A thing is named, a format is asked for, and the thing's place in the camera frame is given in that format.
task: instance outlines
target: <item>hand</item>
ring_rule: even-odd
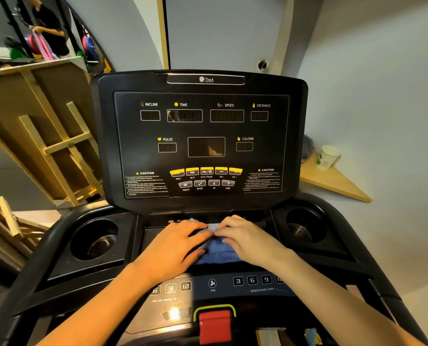
[[[29,27],[30,29],[33,29],[38,34],[41,34],[44,31],[43,27],[33,26],[33,25],[30,25]]]
[[[191,249],[210,238],[213,233],[206,231],[192,237],[189,237],[189,234],[195,229],[206,227],[205,223],[188,220],[171,223],[132,264],[139,266],[139,274],[143,273],[148,277],[152,285],[172,279],[185,272],[205,253],[205,250],[198,249],[187,256]]]
[[[270,234],[238,215],[226,217],[214,235],[227,237],[223,242],[229,244],[243,261],[267,270],[288,250]]]

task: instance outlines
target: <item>red emergency stop button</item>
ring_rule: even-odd
[[[231,341],[230,310],[199,314],[199,343],[201,345]]]

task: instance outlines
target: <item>thea logo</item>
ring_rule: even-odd
[[[214,82],[214,78],[200,76],[199,77],[199,82]]]

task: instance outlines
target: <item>white paper cup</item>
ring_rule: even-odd
[[[332,163],[340,156],[339,151],[333,146],[322,146],[321,153],[316,160],[316,167],[321,170],[327,170]]]

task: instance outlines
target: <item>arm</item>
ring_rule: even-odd
[[[101,292],[59,325],[38,346],[102,346],[132,306],[153,286],[174,278],[194,263],[203,249],[187,253],[213,234],[188,235],[201,222],[171,223],[147,249]]]
[[[54,34],[57,36],[61,36],[61,37],[65,37],[65,33],[63,32],[63,30],[56,30],[56,29],[48,29],[48,28],[44,28],[44,27],[34,27],[32,25],[30,25],[31,29],[34,29],[35,32],[41,34],[42,32],[46,32],[49,34]]]
[[[240,259],[280,277],[340,346],[424,346],[251,222],[233,215],[214,234],[227,237]]]

